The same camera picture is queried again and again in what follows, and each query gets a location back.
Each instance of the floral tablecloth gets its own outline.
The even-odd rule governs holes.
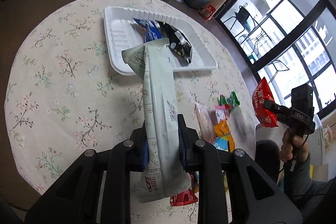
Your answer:
[[[43,194],[84,150],[111,149],[142,126],[141,79],[119,75],[110,64],[102,15],[107,6],[154,10],[190,22],[218,69],[174,74],[178,112],[199,131],[194,103],[213,109],[220,94],[235,90],[250,130],[247,140],[255,142],[254,112],[243,78],[228,51],[199,23],[160,0],[76,0],[29,34],[11,69],[5,99],[8,136],[17,170],[33,188]],[[138,179],[139,174],[131,177],[133,222],[197,220],[197,204],[171,207],[168,198],[140,204]]]

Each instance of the window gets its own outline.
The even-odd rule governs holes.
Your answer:
[[[216,20],[228,32],[256,79],[266,77],[275,101],[290,107],[292,88],[307,83],[313,87],[315,113],[321,113],[323,118],[333,111],[336,10],[328,0],[228,3],[231,5],[224,4]]]

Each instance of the blue snack bag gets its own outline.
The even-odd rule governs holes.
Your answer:
[[[227,140],[223,137],[218,137],[212,145],[219,150],[228,151]]]
[[[142,20],[133,18],[142,28],[146,30],[145,42],[150,42],[156,39],[163,38],[161,32],[156,27],[155,22],[151,20]]]

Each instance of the human hand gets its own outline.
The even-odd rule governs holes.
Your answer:
[[[304,139],[301,138],[300,136],[294,135],[292,142],[290,141],[290,129],[288,128],[282,138],[282,143],[283,145],[281,146],[281,151],[280,151],[280,160],[282,162],[287,162],[288,160],[291,160],[293,157],[293,145],[295,147],[300,148],[302,144],[304,143]],[[299,162],[305,162],[308,158],[309,154],[309,146],[307,143],[305,143],[301,149],[299,150],[298,153],[298,161]]]

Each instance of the metal screw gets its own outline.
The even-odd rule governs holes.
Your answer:
[[[89,150],[86,150],[86,151],[84,152],[84,155],[85,155],[86,157],[92,157],[94,154],[95,154],[95,151],[94,151],[93,149],[89,149]]]
[[[245,155],[245,152],[244,152],[244,150],[242,150],[242,149],[236,149],[236,150],[235,150],[235,154],[236,154],[238,157],[242,157],[242,156]]]
[[[199,147],[203,147],[203,146],[205,146],[205,141],[203,141],[203,140],[197,140],[197,141],[195,142],[195,144],[196,144],[197,146],[199,146]]]
[[[131,147],[132,145],[134,145],[132,140],[125,140],[124,141],[124,146],[126,147]]]

